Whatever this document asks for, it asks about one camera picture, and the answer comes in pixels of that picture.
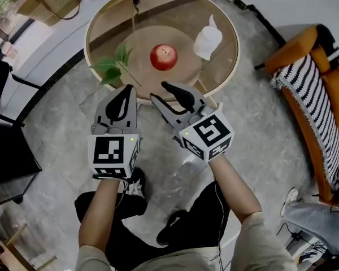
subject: plastic bottle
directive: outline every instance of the plastic bottle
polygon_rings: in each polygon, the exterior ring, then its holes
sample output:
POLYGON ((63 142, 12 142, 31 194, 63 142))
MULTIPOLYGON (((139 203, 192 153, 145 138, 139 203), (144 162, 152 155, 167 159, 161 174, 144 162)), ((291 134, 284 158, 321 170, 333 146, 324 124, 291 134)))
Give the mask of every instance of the plastic bottle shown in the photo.
POLYGON ((18 54, 18 50, 14 48, 14 46, 10 42, 4 41, 1 38, 0 38, 0 49, 2 54, 6 55, 9 58, 15 59, 18 54))

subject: marble floor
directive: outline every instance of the marble floor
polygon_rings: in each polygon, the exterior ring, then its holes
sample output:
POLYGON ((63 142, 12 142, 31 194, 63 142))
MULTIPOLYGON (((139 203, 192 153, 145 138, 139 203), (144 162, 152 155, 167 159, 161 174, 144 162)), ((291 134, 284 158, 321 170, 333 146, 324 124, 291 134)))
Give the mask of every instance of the marble floor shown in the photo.
MULTIPOLYGON (((232 19, 241 44, 235 74, 214 95, 224 103, 223 112, 235 131, 226 157, 255 192, 268 226, 277 232, 288 190, 295 186, 305 192, 311 185, 307 150, 286 101, 269 86, 267 74, 254 70, 276 51, 276 42, 252 12, 241 12, 226 0, 213 1, 232 19)), ((1 228, 9 235, 28 224, 18 248, 35 266, 55 255, 57 261, 47 270, 75 268, 80 224, 73 203, 98 183, 88 168, 86 136, 95 109, 108 92, 82 60, 25 120, 25 137, 43 171, 22 204, 6 203, 0 206, 0 215, 1 228)), ((213 177, 204 162, 172 140, 169 126, 152 106, 139 108, 138 127, 144 140, 137 166, 147 175, 149 204, 143 216, 126 219, 125 224, 157 246, 155 238, 168 215, 175 208, 189 208, 213 177)), ((221 242, 224 266, 231 260, 239 229, 231 214, 221 242)))

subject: white tissue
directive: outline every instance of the white tissue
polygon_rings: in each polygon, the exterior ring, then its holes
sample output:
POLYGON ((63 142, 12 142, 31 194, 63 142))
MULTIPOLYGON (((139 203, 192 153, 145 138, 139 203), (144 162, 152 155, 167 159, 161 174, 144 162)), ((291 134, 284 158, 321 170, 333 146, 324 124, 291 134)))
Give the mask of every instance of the white tissue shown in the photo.
POLYGON ((210 60, 211 53, 222 41, 222 33, 217 29, 214 16, 210 16, 208 26, 205 26, 198 34, 193 45, 193 52, 199 57, 210 60))

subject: woven handbag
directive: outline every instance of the woven handbag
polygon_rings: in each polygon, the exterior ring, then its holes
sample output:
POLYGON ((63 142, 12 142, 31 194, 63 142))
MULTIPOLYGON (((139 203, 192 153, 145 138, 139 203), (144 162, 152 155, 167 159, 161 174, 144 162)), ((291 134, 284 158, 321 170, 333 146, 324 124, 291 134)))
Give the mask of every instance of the woven handbag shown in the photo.
POLYGON ((52 26, 60 20, 70 20, 78 15, 81 0, 21 0, 16 13, 52 26), (65 17, 75 7, 75 14, 65 17))

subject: beige shirt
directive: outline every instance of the beige shirt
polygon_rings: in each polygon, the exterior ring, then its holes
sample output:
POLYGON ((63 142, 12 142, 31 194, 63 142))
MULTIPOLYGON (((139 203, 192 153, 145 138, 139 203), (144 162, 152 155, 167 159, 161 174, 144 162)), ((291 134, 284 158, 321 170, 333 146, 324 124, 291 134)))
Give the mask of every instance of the beige shirt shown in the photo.
MULTIPOLYGON (((97 248, 79 249, 76 271, 110 271, 105 254, 97 248)), ((218 247, 182 250, 158 257, 136 267, 133 271, 218 271, 218 247)), ((231 262, 231 271, 286 270, 297 271, 294 260, 285 247, 264 224, 261 212, 248 217, 241 226, 231 262)))

